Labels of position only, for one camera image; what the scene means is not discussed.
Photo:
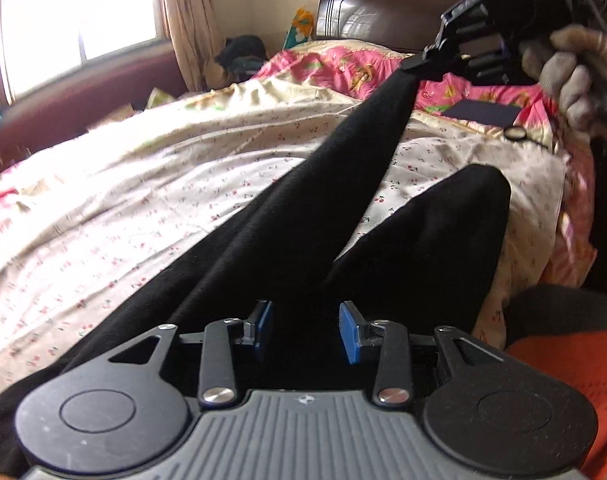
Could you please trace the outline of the right hand in grey glove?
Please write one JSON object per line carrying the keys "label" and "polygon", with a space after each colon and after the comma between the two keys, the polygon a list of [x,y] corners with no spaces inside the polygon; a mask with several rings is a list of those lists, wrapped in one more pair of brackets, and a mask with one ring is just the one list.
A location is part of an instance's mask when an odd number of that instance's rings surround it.
{"label": "right hand in grey glove", "polygon": [[593,78],[588,67],[578,61],[579,55],[594,55],[607,71],[607,35],[573,24],[552,32],[550,43],[555,53],[547,61],[533,47],[527,47],[521,67],[557,103],[571,128],[592,138],[607,139],[606,122],[597,116],[596,100],[590,96]]}

